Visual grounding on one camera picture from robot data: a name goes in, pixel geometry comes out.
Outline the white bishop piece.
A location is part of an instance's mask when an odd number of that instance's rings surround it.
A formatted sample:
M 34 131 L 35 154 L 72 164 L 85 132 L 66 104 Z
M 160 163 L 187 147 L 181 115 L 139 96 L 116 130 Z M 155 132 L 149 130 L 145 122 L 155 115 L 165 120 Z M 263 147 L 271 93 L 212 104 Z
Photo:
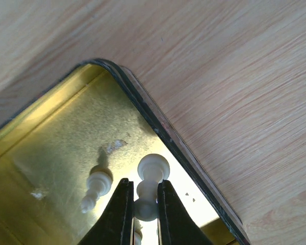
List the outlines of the white bishop piece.
M 168 179 L 170 166 L 162 155 L 148 154 L 140 160 L 137 172 L 141 182 L 136 189 L 134 214 L 141 221 L 151 222 L 158 217 L 158 184 Z

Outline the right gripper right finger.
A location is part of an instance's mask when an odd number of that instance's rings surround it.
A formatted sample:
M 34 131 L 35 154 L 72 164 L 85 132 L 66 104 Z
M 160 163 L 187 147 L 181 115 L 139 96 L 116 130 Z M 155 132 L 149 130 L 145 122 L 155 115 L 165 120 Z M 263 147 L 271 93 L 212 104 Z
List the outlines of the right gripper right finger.
M 158 184 L 159 244 L 212 244 L 195 224 L 171 182 Z

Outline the gold metal tin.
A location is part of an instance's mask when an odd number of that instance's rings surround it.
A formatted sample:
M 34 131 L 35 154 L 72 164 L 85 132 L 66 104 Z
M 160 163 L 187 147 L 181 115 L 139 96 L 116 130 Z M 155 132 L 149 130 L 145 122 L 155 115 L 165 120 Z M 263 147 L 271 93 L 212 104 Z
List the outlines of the gold metal tin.
M 125 67 L 78 64 L 0 126 L 0 244 L 79 244 L 121 179 L 141 179 L 140 160 L 162 155 L 188 214 L 212 244 L 249 244 L 242 222 L 141 83 Z M 93 172 L 112 178 L 81 212 Z M 158 217 L 134 214 L 134 244 L 159 244 Z

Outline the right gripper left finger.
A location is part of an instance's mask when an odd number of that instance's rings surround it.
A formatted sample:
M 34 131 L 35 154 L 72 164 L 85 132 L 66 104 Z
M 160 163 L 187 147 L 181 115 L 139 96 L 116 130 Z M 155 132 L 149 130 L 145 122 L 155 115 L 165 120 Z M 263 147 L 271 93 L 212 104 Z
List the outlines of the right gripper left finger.
M 134 244 L 134 182 L 120 180 L 102 215 L 79 244 Z

